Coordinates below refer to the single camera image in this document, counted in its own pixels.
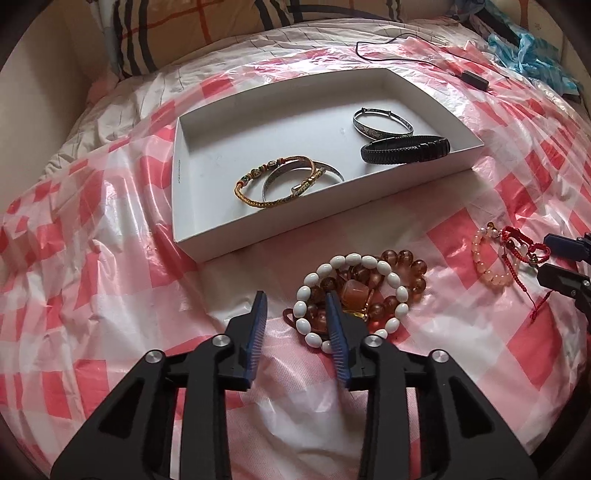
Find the plaid pillow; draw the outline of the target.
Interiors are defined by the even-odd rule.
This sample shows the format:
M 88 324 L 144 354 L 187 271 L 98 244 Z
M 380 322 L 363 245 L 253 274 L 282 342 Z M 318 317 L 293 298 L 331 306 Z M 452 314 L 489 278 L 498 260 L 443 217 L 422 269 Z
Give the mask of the plaid pillow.
M 446 15 L 453 0 L 293 0 L 287 10 L 295 22 L 364 18 L 406 22 Z
M 93 1 L 110 66 L 153 73 L 217 41 L 290 26 L 287 1 Z

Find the red white checkered plastic sheet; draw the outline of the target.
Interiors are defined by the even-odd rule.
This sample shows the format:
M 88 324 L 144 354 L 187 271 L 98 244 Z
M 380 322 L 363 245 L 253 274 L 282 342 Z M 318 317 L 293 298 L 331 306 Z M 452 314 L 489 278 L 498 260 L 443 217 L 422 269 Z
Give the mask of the red white checkered plastic sheet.
M 448 350 L 528 451 L 587 362 L 586 321 L 544 295 L 530 270 L 495 293 L 470 244 L 488 222 L 533 239 L 590 228 L 590 125 L 546 87 L 503 72 L 459 27 L 461 45 L 415 35 L 322 47 L 216 74 L 19 195 L 1 220 L 1 412 L 48 470 L 83 421 L 147 350 L 194 348 L 266 291 L 259 374 L 228 395 L 236 479 L 353 479 L 365 397 L 339 388 L 332 362 L 281 319 L 304 276 L 332 256 L 412 250 L 429 267 L 422 301 L 394 341 Z M 375 55 L 461 119 L 485 144 L 475 167 L 198 265 L 172 239 L 179 115 L 238 91 Z

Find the left plaid pillow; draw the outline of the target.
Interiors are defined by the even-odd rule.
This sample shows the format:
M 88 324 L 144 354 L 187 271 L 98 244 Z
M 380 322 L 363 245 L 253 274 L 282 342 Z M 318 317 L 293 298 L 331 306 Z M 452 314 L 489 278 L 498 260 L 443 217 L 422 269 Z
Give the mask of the left plaid pillow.
M 93 1 L 110 66 L 153 73 L 217 41 L 290 26 L 287 1 Z

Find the engraved silver bangle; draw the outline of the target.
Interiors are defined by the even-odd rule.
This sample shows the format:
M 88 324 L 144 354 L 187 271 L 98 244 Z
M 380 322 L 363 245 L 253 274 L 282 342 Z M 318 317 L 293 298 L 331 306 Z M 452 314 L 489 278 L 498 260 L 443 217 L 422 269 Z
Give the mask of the engraved silver bangle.
M 414 126 L 390 110 L 362 107 L 353 114 L 353 127 L 372 141 L 403 138 L 414 134 Z

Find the right plaid pillow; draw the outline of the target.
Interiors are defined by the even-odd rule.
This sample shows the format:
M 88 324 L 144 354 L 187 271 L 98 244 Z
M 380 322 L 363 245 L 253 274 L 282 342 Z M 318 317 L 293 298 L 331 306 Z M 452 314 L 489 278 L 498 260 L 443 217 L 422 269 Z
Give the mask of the right plaid pillow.
M 293 0 L 287 10 L 295 22 L 364 18 L 406 22 L 446 15 L 453 0 Z

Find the blue white plastic bag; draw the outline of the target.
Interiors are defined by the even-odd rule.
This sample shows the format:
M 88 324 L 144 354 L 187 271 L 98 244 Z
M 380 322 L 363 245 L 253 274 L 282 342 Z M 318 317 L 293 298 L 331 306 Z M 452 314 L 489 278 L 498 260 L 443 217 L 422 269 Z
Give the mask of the blue white plastic bag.
M 549 42 L 531 33 L 519 33 L 518 45 L 497 33 L 487 39 L 489 50 L 500 63 L 530 80 L 540 80 L 560 95 L 578 96 L 579 83 L 560 64 L 559 51 Z

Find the plain silver bangle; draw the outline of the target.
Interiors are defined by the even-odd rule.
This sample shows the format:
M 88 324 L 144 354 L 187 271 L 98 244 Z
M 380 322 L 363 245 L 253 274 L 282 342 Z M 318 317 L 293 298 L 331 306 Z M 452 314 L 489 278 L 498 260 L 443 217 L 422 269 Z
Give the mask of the plain silver bangle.
M 287 163 L 281 165 L 280 167 L 277 167 L 276 170 L 274 170 L 273 173 L 266 178 L 266 181 L 264 181 L 263 201 L 266 201 L 266 194 L 270 192 L 271 185 L 273 185 L 273 183 L 276 182 L 276 180 L 279 179 L 281 175 L 287 174 L 295 170 L 308 170 L 311 172 L 311 174 L 308 175 L 307 179 L 305 179 L 304 182 L 301 182 L 301 184 L 298 184 L 297 186 L 291 188 L 291 192 L 293 192 L 294 195 L 297 196 L 300 196 L 300 193 L 297 193 L 297 189 L 304 186 L 304 183 L 308 183 L 308 186 L 311 187 L 311 185 L 314 185 L 315 182 L 317 182 L 318 179 L 320 179 L 325 174 L 332 175 L 341 182 L 345 181 L 345 178 L 342 176 L 342 173 L 329 164 L 315 161 L 310 162 L 305 159 L 290 160 L 287 161 Z

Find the white shallow cardboard box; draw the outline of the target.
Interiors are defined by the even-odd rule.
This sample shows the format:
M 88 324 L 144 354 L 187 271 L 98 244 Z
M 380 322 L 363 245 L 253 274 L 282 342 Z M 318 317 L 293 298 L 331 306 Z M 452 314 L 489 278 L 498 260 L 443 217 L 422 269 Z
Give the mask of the white shallow cardboard box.
M 363 161 L 353 127 L 360 108 L 390 110 L 416 132 L 440 135 L 448 156 L 409 165 Z M 342 70 L 284 80 L 182 115 L 171 174 L 174 241 L 204 262 L 414 186 L 471 168 L 482 140 L 428 93 L 388 69 Z M 291 155 L 335 173 L 293 202 L 256 209 L 233 189 L 250 170 Z

